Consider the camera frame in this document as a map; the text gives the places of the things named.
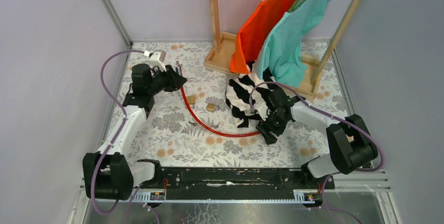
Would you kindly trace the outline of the brass padlock with shackle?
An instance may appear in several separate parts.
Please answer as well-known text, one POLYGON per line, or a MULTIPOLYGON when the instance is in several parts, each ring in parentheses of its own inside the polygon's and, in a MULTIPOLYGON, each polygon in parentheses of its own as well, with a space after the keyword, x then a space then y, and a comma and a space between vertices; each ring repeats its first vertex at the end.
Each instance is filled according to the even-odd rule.
POLYGON ((195 107, 195 104, 196 104, 196 96, 195 95, 187 96, 186 100, 191 108, 195 107))

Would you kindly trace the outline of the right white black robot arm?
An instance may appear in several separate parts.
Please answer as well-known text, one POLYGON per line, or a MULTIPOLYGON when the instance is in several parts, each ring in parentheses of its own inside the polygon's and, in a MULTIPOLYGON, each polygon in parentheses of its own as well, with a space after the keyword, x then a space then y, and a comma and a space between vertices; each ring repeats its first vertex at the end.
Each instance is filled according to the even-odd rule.
POLYGON ((256 126, 267 144, 276 143, 290 121, 302 122, 327 138, 328 154, 301 166, 303 186, 314 188, 321 178, 329 174, 349 174, 378 157, 379 151, 370 140, 360 116, 353 114, 345 119, 337 118, 310 106, 304 98, 289 97, 281 88, 272 91, 269 100, 271 107, 266 118, 256 126))

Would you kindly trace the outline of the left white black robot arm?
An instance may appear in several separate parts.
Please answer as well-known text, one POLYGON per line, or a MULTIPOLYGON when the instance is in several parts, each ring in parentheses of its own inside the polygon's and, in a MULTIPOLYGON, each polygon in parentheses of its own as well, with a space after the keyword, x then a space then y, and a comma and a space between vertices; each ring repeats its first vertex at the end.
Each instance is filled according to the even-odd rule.
POLYGON ((187 79, 171 65, 164 69, 137 64, 132 67, 132 83, 123 104, 123 116, 112 135, 96 152, 82 161, 87 196, 92 199, 127 200, 134 187, 145 183, 151 188, 162 183, 159 161, 142 159, 129 164, 127 154, 141 126, 154 107, 160 92, 178 91, 187 79))

